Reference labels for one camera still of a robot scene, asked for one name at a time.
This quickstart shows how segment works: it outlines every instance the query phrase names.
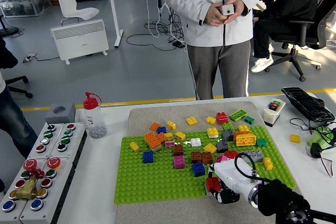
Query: plastic bottle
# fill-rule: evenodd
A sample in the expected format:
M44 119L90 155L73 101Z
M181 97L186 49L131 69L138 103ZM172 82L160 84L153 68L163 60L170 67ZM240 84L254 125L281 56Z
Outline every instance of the plastic bottle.
M93 93L86 92L87 99L84 100L84 111L88 121L88 128L92 138L101 138L107 134L107 127L100 110L101 98ZM100 104L96 98L92 98L90 95L95 95L99 98Z

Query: green lego baseplate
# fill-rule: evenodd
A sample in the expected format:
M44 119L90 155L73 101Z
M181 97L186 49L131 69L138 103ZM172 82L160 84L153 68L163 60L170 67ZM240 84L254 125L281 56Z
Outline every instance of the green lego baseplate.
M290 188L296 188L296 184L289 173L285 163L278 153L274 143L267 134L264 127L249 127L251 133L257 138L267 140L266 147L256 146L236 147L235 142L229 142L230 151L261 150L264 157L270 157L273 163L272 170L266 170L263 163L256 163L258 174L269 179L278 178ZM208 177L209 165L204 165L206 173L200 177L194 177L191 168L191 152L204 152L204 147L212 143L216 146L220 137L208 138L207 132L188 132L183 141L175 140L176 143L183 144L185 168L174 169L173 149L164 147L154 152L154 163L143 164L142 153L150 151L143 136L124 137L121 142L119 168L117 175L117 185L114 202L116 204L139 203L149 201L160 201L169 199L186 199L206 197L204 189L205 179ZM192 138L200 138L202 147L192 148L190 142ZM135 153L130 148L130 143L135 142L140 151ZM216 158L223 153L214 153Z

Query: transparent storage box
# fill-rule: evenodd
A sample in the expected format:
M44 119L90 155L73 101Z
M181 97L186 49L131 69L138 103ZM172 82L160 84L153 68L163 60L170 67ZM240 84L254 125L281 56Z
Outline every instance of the transparent storage box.
M0 0L6 18L39 16L51 8L50 0Z

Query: white sneaker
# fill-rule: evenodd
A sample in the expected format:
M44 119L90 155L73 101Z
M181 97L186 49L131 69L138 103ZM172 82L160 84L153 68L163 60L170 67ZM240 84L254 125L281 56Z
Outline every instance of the white sneaker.
M274 48L273 48L273 46L272 46L271 43L268 44L268 51L269 51L270 54L271 54L272 52L274 52Z
M269 58L262 58L255 62L255 65L251 68L252 73L258 73L263 71L265 68L273 64L272 55L269 55Z

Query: yellow floor line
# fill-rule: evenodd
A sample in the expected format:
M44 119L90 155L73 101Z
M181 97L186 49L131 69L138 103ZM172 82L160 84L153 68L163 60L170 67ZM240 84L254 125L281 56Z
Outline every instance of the yellow floor line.
M328 92L335 92L336 89L315 89L315 90L306 90L306 92L310 93L328 93ZM249 94L250 97L256 97L260 95L277 95L282 94L282 92L272 92L272 93L255 93L255 94ZM222 99L222 95L216 95L214 96L214 99ZM195 98L176 98L176 99L158 99L158 100L142 100L142 101L129 101L129 102L107 102L102 103L102 107L106 106L125 106L125 105L138 105L138 104L149 104L149 103L165 103L165 102L183 102L183 101L195 101ZM80 109L83 108L83 104L77 104L75 105L76 108ZM22 108L22 111L28 112L28 111L44 111L49 110L50 107L35 107L35 108Z

